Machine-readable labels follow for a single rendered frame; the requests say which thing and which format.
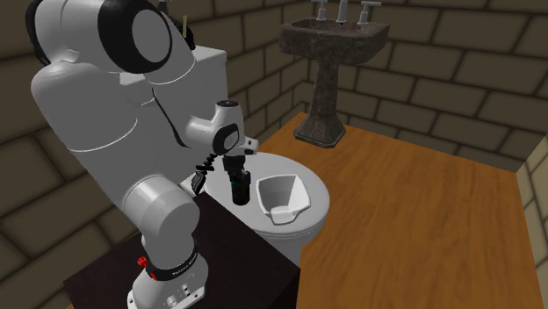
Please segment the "dark robot stand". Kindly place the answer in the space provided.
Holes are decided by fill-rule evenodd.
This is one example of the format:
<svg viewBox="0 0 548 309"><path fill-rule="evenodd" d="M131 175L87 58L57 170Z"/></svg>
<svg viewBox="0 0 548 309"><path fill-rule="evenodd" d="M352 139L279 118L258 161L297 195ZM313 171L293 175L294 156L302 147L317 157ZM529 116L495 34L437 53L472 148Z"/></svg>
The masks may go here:
<svg viewBox="0 0 548 309"><path fill-rule="evenodd" d="M193 235L209 267L205 296L188 309L295 309L300 268L207 193ZM64 281L74 309L127 309L146 253L135 234Z"/></svg>

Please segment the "white angular bowl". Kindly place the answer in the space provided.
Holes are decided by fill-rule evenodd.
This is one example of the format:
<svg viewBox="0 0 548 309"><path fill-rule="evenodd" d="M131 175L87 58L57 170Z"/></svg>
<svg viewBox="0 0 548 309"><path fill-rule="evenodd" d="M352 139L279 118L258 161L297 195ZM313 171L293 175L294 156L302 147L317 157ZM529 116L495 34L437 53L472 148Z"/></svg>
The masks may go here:
<svg viewBox="0 0 548 309"><path fill-rule="evenodd" d="M266 176L256 182L258 203L274 225L288 225L311 207L309 193L296 174Z"/></svg>

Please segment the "white toilet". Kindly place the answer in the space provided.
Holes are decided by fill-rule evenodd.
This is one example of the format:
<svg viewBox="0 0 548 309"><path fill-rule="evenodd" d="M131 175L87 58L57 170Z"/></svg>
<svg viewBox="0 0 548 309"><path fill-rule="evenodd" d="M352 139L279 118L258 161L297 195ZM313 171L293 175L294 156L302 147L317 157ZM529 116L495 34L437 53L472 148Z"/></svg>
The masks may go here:
<svg viewBox="0 0 548 309"><path fill-rule="evenodd" d="M194 68L205 77L205 104L194 106L192 115L210 120L214 117L215 103L227 98L226 61L223 50L198 46L192 51L197 62ZM330 197L323 181L306 166L277 154L258 152L246 156L244 167L250 172L250 200L236 205L232 200L229 176L223 169L222 159L215 159L215 170L208 172L204 191L229 210L235 217L268 241L281 254L299 266L302 247L322 229L328 214ZM256 193L256 182L266 176L296 174L309 193L311 207L288 225L274 225L261 210Z"/></svg>

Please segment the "black spiky brush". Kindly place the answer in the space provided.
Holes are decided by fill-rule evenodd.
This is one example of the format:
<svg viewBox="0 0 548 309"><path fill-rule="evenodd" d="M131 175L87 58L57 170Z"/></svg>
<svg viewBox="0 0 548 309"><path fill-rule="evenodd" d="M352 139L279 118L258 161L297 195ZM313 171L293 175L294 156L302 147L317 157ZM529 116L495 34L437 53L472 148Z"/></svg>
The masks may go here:
<svg viewBox="0 0 548 309"><path fill-rule="evenodd" d="M206 182L208 172L214 171L213 163L216 157L216 154L209 154L201 164L196 166L195 175L191 179L191 188L194 194L198 195L200 193Z"/></svg>

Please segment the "black bottle with teal mark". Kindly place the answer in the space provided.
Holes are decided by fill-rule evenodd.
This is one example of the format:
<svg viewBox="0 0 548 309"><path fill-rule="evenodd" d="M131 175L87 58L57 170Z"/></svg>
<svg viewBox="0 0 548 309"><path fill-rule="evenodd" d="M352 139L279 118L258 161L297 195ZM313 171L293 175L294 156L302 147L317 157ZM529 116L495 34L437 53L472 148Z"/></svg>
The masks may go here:
<svg viewBox="0 0 548 309"><path fill-rule="evenodd" d="M250 173L247 170L229 175L232 200L236 205L246 205L250 200Z"/></svg>

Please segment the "dark stone pedestal sink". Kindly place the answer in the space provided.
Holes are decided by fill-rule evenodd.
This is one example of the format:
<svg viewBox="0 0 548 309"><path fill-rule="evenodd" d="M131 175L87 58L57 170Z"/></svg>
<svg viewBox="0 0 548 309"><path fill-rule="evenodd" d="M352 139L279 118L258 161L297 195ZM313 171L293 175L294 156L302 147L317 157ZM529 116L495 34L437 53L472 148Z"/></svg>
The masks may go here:
<svg viewBox="0 0 548 309"><path fill-rule="evenodd" d="M317 147L332 148L346 133L336 114L340 65L366 63L386 45L390 25L369 20L369 9L381 2L363 1L357 22L346 19L348 0L340 0L336 19L326 18L328 0L311 0L320 8L315 17L280 26L278 45L284 54L318 62L310 111L294 130L296 139Z"/></svg>

